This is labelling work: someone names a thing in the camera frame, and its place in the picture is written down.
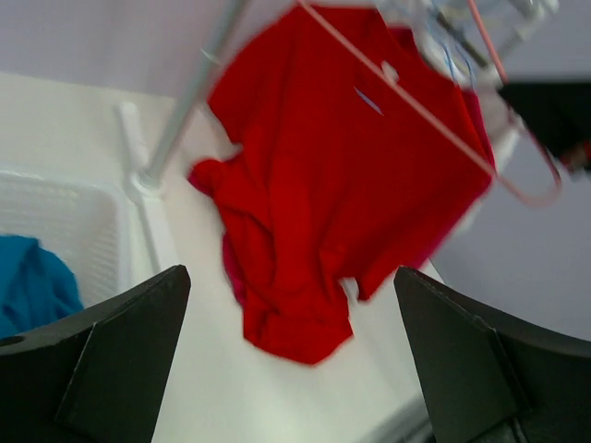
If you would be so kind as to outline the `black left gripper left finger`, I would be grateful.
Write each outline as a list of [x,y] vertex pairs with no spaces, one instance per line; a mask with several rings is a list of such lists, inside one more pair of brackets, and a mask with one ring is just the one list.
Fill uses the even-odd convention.
[[4,442],[149,442],[190,293],[176,265],[1,341]]

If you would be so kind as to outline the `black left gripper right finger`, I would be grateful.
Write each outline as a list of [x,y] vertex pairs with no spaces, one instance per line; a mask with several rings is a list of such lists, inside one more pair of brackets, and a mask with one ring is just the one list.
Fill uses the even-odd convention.
[[589,341],[417,269],[398,269],[393,284],[436,441],[589,441]]

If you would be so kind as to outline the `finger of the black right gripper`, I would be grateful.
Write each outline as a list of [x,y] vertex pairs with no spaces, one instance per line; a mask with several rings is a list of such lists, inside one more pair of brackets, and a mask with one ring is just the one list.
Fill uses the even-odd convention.
[[515,80],[499,95],[570,174],[590,173],[590,80]]

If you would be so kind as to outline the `blue t shirt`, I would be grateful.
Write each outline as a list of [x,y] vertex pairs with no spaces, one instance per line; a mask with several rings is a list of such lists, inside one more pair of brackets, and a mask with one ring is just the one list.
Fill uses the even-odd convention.
[[38,239],[1,237],[1,337],[42,327],[83,309],[74,273]]

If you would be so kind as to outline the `red t shirt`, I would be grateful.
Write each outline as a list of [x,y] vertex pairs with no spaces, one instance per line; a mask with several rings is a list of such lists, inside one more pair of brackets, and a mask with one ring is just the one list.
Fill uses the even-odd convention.
[[352,336],[343,279],[365,301],[421,266],[491,182],[301,6],[235,56],[208,105],[239,151],[188,179],[233,248],[244,337],[301,364]]

